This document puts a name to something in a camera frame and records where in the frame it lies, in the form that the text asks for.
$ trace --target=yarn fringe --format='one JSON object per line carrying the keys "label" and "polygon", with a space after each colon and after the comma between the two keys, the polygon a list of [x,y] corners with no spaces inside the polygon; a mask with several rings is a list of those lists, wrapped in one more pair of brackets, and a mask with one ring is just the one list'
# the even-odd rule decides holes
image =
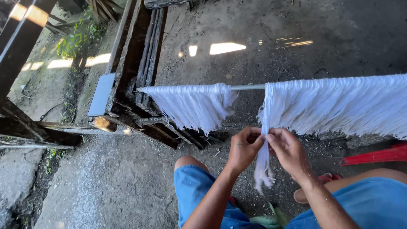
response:
{"label": "yarn fringe", "polygon": [[[258,113],[263,134],[287,128],[299,135],[338,131],[407,140],[407,74],[267,83],[265,92]],[[272,178],[265,143],[256,161],[256,189],[271,187]]]}
{"label": "yarn fringe", "polygon": [[140,91],[151,96],[178,129],[202,129],[208,135],[221,125],[226,116],[233,114],[227,108],[238,94],[230,89],[230,85],[214,84],[145,87]]}

